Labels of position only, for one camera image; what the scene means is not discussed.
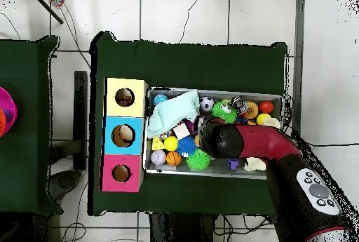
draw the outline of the green spiky ball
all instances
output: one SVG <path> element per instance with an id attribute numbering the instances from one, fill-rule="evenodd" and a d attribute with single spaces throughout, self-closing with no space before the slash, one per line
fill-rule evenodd
<path id="1" fill-rule="evenodd" d="M 212 114 L 215 117 L 219 117 L 227 123 L 234 123 L 237 119 L 237 112 L 232 108 L 231 113 L 226 113 L 222 110 L 221 106 L 226 104 L 225 102 L 217 102 L 212 108 Z"/>
<path id="2" fill-rule="evenodd" d="M 187 165 L 192 170 L 205 170 L 210 165 L 210 156 L 198 148 L 187 158 Z"/>

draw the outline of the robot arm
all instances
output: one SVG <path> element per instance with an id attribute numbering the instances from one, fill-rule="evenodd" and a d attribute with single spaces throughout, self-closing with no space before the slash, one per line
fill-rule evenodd
<path id="1" fill-rule="evenodd" d="M 216 158 L 260 157 L 277 212 L 280 242 L 348 242 L 342 215 L 322 178 L 279 130 L 266 126 L 203 122 L 200 147 Z"/>

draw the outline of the yellow box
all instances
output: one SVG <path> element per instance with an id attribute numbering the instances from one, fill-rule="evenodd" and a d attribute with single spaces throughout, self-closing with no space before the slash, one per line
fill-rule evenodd
<path id="1" fill-rule="evenodd" d="M 106 115 L 121 117 L 144 117 L 144 106 L 146 102 L 146 91 L 148 85 L 143 80 L 105 78 L 107 84 Z M 131 97 L 130 105 L 122 107 L 123 98 Z"/>

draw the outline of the green table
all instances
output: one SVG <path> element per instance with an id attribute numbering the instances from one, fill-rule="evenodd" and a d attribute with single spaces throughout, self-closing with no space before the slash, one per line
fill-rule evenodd
<path id="1" fill-rule="evenodd" d="M 58 38 L 0 40 L 0 86 L 18 106 L 13 127 L 0 137 L 0 211 L 61 213 L 48 197 L 50 105 L 48 64 Z"/>
<path id="2" fill-rule="evenodd" d="M 283 95 L 287 46 L 169 45 L 114 41 L 100 32 L 91 44 L 88 212 L 154 211 L 274 216 L 266 180 L 145 173 L 138 193 L 100 192 L 103 79 L 144 79 L 150 86 Z"/>

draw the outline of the white ball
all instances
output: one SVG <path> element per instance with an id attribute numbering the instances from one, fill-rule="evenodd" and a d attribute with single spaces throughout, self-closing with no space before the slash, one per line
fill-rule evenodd
<path id="1" fill-rule="evenodd" d="M 222 104 L 222 105 L 221 105 L 221 109 L 222 109 L 225 113 L 227 113 L 227 114 L 230 114 L 231 111 L 232 111 L 232 109 L 229 108 L 227 104 Z"/>
<path id="2" fill-rule="evenodd" d="M 163 165 L 165 163 L 165 152 L 163 150 L 155 150 L 152 152 L 151 162 L 156 166 Z"/>
<path id="3" fill-rule="evenodd" d="M 215 101 L 210 97 L 203 97 L 199 100 L 199 103 L 203 112 L 209 112 L 212 110 Z"/>

